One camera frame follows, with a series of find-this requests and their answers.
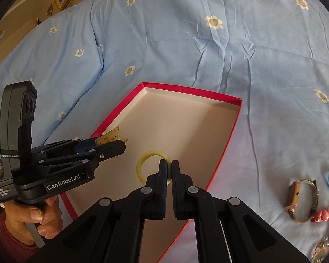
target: blue bedsheet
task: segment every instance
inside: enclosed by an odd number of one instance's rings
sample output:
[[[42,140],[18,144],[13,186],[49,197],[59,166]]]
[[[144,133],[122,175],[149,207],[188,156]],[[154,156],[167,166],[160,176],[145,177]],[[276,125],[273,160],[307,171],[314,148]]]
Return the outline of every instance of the blue bedsheet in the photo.
[[[318,0],[85,0],[0,64],[0,103],[7,84],[29,79],[34,146],[89,137],[140,82],[240,97],[210,191],[240,197],[306,255],[329,228],[283,211],[289,183],[303,178],[329,205],[329,13]],[[163,261],[197,261],[193,225],[178,242]]]

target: wristwatch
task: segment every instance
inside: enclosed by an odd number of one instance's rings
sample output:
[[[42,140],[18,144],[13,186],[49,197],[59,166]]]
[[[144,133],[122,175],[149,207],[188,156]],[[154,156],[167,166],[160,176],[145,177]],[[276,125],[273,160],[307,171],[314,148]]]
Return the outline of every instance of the wristwatch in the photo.
[[[312,188],[312,207],[309,212],[309,216],[305,220],[298,220],[296,219],[294,212],[295,207],[297,206],[297,202],[299,200],[299,194],[300,194],[300,184],[305,183],[307,185],[310,185]],[[290,218],[297,223],[305,223],[309,221],[312,217],[314,217],[317,207],[318,207],[318,196],[319,191],[317,189],[317,183],[316,180],[311,182],[310,180],[297,180],[289,187],[288,195],[286,198],[284,209],[289,214]]]

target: red box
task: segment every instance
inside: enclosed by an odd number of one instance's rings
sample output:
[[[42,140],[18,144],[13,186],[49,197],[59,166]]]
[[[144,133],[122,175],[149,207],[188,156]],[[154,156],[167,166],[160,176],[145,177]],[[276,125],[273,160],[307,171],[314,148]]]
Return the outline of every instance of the red box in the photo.
[[[242,100],[183,86],[141,83],[109,114],[91,137],[119,126],[128,138],[123,155],[100,163],[95,179],[61,195],[72,219],[102,197],[126,197],[143,184],[136,164],[150,150],[179,160],[181,172],[196,186],[208,189],[236,125]],[[142,169],[146,178],[156,173],[160,157],[148,159]],[[164,220],[145,222],[140,262],[156,262],[175,242],[185,222],[174,218],[172,189],[167,187]]]

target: yellow ring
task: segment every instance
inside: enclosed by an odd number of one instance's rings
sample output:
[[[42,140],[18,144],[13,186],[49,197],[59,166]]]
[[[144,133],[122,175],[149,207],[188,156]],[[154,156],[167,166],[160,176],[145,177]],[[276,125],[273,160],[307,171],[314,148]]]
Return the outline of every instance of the yellow ring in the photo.
[[[150,158],[152,156],[155,156],[155,155],[158,155],[158,156],[162,157],[164,160],[167,161],[167,186],[168,186],[169,183],[170,183],[170,161],[169,161],[166,154],[164,154],[160,151],[157,151],[157,150],[148,151],[140,157],[140,159],[138,160],[138,163],[136,164],[136,173],[138,175],[138,178],[144,185],[146,185],[146,179],[141,174],[141,168],[142,168],[142,165],[144,164],[144,162],[148,158]]]

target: pink hair clip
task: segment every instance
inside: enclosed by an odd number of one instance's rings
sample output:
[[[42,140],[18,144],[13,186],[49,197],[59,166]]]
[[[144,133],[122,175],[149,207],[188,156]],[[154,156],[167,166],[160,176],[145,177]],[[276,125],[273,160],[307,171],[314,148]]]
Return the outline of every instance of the pink hair clip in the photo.
[[[329,208],[326,208],[321,211],[317,211],[314,217],[312,217],[311,222],[326,222],[329,220]]]

